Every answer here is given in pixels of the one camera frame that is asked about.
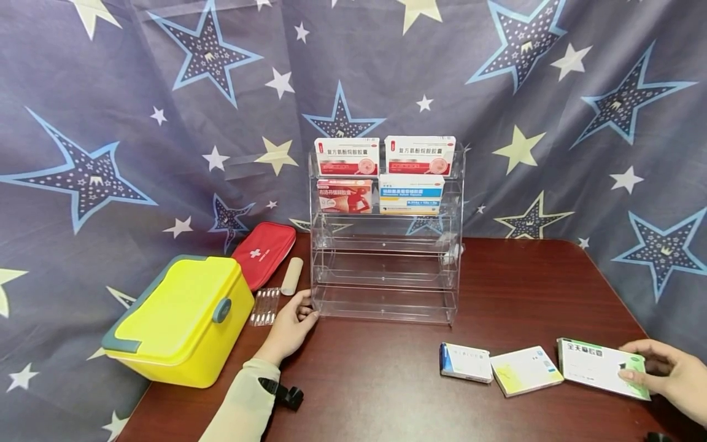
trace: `yellow storage box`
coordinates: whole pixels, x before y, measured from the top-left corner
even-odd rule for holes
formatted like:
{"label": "yellow storage box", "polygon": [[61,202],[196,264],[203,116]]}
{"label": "yellow storage box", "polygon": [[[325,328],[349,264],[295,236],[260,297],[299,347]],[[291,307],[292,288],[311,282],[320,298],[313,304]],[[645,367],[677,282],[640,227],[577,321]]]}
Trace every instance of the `yellow storage box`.
{"label": "yellow storage box", "polygon": [[103,349],[150,380],[210,387],[253,303],[233,258],[180,255],[103,337]]}

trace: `beige sleeve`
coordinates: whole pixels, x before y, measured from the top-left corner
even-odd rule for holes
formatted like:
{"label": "beige sleeve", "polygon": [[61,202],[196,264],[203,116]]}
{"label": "beige sleeve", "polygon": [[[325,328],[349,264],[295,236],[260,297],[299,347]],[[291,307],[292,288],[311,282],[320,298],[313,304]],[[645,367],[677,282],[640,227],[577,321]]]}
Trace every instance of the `beige sleeve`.
{"label": "beige sleeve", "polygon": [[269,362],[251,359],[243,364],[223,403],[199,442],[258,442],[272,413],[275,397],[258,378],[280,381],[280,370]]}

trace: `dark red table surface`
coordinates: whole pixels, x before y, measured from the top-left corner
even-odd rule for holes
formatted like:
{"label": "dark red table surface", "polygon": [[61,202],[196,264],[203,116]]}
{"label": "dark red table surface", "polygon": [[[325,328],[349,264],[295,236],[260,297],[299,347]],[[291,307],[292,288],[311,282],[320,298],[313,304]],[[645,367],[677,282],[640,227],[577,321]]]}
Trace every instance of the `dark red table surface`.
{"label": "dark red table surface", "polygon": [[[641,402],[565,382],[506,399],[490,385],[442,377],[441,342],[491,355],[542,345],[556,362],[556,338],[617,347],[645,332],[589,257],[555,240],[466,239],[460,307],[453,327],[320,318],[281,382],[305,393],[298,412],[277,408],[263,441],[674,441],[707,434],[661,397]],[[291,256],[305,260],[309,237]],[[278,286],[282,266],[269,286]],[[269,327],[246,326],[216,384],[206,390],[153,383],[119,442],[196,442],[242,364]]]}

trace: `star-patterned backdrop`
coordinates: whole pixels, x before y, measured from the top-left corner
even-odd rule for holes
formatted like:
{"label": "star-patterned backdrop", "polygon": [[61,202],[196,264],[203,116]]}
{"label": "star-patterned backdrop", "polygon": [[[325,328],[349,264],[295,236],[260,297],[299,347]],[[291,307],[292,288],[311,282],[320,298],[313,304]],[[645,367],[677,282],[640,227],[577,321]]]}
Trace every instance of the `star-patterned backdrop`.
{"label": "star-patterned backdrop", "polygon": [[465,235],[575,243],[651,336],[707,359],[703,0],[4,12],[3,441],[114,441],[147,382],[102,335],[174,256],[229,253],[262,221],[308,230],[321,136],[456,136]]}

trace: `human hand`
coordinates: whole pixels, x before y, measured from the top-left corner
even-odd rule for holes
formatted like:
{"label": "human hand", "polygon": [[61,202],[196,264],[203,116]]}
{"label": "human hand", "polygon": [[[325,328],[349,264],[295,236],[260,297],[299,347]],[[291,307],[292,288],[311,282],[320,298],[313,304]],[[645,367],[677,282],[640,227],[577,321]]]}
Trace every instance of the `human hand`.
{"label": "human hand", "polygon": [[702,361],[652,339],[629,342],[619,350],[643,355],[645,370],[651,373],[621,370],[621,379],[664,396],[690,419],[707,426],[707,366]]}
{"label": "human hand", "polygon": [[310,290],[299,291],[277,313],[270,333],[253,356],[254,359],[262,359],[279,367],[283,359],[300,348],[319,318],[319,312],[310,307],[310,296]]}

